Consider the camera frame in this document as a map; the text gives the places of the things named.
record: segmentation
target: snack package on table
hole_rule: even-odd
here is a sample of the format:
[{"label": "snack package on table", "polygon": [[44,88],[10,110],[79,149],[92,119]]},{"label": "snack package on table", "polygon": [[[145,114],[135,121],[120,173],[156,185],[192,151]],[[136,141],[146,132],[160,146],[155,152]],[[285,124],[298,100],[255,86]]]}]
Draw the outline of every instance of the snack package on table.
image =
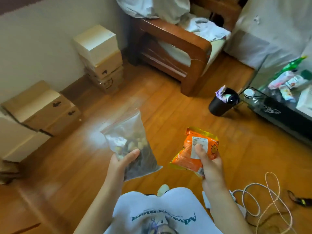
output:
[{"label": "snack package on table", "polygon": [[124,181],[156,172],[162,167],[157,164],[153,151],[146,139],[140,111],[135,111],[102,131],[110,149],[118,160],[135,149],[139,156],[125,169]]},{"label": "snack package on table", "polygon": [[204,177],[204,170],[201,160],[195,152],[195,145],[201,144],[207,152],[209,159],[213,160],[216,158],[219,140],[213,134],[197,127],[188,127],[185,134],[187,137],[184,141],[184,147],[170,164],[177,169],[186,168],[192,170],[199,176]]}]

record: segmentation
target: orange snack bag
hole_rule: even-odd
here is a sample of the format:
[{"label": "orange snack bag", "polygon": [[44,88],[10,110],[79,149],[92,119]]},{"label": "orange snack bag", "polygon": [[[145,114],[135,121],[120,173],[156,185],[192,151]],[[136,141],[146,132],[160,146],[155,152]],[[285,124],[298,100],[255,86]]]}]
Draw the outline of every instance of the orange snack bag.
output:
[{"label": "orange snack bag", "polygon": [[186,168],[194,171],[201,177],[204,177],[204,170],[200,158],[195,153],[195,145],[201,144],[204,150],[207,151],[209,159],[216,158],[218,151],[219,140],[213,134],[203,131],[197,127],[188,127],[185,134],[187,135],[184,141],[183,149],[170,162],[175,168]]}]

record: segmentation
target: white cable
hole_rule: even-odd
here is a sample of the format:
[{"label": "white cable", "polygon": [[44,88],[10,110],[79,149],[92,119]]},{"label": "white cable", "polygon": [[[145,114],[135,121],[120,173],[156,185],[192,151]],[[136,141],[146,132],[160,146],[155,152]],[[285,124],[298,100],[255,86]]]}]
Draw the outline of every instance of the white cable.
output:
[{"label": "white cable", "polygon": [[[269,188],[269,185],[268,185],[268,182],[267,182],[267,179],[266,179],[266,176],[267,176],[269,173],[270,173],[270,174],[273,174],[273,175],[275,176],[276,180],[277,180],[277,184],[278,184],[278,194],[275,194],[275,192]],[[284,201],[283,201],[283,200],[280,198],[280,196],[279,196],[279,195],[280,195],[280,185],[279,185],[279,180],[278,180],[277,176],[276,176],[274,173],[272,173],[272,172],[267,172],[267,173],[265,174],[265,180],[266,180],[266,184],[267,184],[266,186],[265,186],[265,185],[262,185],[262,184],[259,184],[259,183],[251,183],[251,184],[249,184],[248,186],[246,186],[243,190],[234,190],[234,191],[232,192],[232,194],[234,194],[235,192],[238,192],[238,191],[243,192],[243,194],[242,194],[242,196],[241,196],[241,200],[242,200],[242,204],[243,204],[244,208],[246,209],[246,211],[247,211],[251,216],[258,217],[258,216],[260,215],[260,212],[261,212],[261,211],[260,211],[260,205],[259,205],[258,201],[255,199],[255,197],[254,197],[251,193],[247,192],[246,190],[247,190],[250,186],[252,186],[252,185],[260,185],[260,186],[262,186],[262,187],[264,187],[264,188],[267,188],[267,189],[269,190],[269,193],[270,193],[270,196],[271,196],[273,202],[272,202],[272,203],[265,209],[265,211],[260,215],[260,217],[259,217],[259,219],[258,219],[258,223],[257,223],[257,227],[256,227],[255,234],[258,233],[258,228],[259,228],[259,223],[260,223],[261,218],[262,218],[263,215],[267,212],[267,210],[272,206],[272,204],[274,204],[274,206],[276,207],[276,209],[277,209],[277,211],[279,212],[280,216],[282,217],[282,219],[284,220],[284,222],[285,222],[285,223],[287,224],[287,226],[288,226],[288,228],[287,228],[286,230],[284,230],[283,232],[279,233],[279,234],[285,234],[285,233],[288,232],[290,229],[293,229],[293,228],[292,228],[292,225],[293,225],[293,216],[292,216],[292,214],[291,214],[291,211],[290,211],[289,208],[287,207],[287,205],[284,203]],[[247,208],[246,208],[246,206],[245,206],[245,203],[244,203],[244,196],[245,196],[245,193],[249,194],[249,195],[254,199],[254,201],[257,203],[257,206],[258,206],[258,212],[257,212],[257,214],[252,214],[251,212],[249,212],[249,211],[247,210]],[[288,223],[288,222],[285,220],[285,218],[283,217],[283,215],[282,215],[281,212],[279,211],[278,207],[276,206],[276,203],[275,203],[275,202],[276,202],[277,200],[281,201],[281,203],[284,205],[284,207],[285,207],[285,208],[287,209],[287,211],[289,212],[289,215],[290,215],[290,218],[291,218],[290,223]]]}]

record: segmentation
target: white t-shirt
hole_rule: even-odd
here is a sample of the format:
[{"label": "white t-shirt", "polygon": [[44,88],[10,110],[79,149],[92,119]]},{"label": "white t-shirt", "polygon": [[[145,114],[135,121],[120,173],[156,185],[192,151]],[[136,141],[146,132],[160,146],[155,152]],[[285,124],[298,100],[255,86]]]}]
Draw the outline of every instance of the white t-shirt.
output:
[{"label": "white t-shirt", "polygon": [[175,188],[163,196],[129,192],[117,201],[113,222],[105,234],[220,234],[220,230],[187,188]]}]

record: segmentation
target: person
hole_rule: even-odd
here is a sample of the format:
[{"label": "person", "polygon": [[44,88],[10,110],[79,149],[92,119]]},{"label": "person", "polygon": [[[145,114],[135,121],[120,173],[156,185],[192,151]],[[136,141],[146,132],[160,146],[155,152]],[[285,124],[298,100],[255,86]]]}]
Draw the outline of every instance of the person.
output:
[{"label": "person", "polygon": [[187,188],[175,188],[161,197],[129,192],[121,195],[124,169],[139,150],[121,161],[113,155],[102,188],[74,234],[251,234],[251,230],[226,188],[222,160],[209,160],[200,144],[195,151],[203,164],[203,190],[211,204],[211,215]]}]

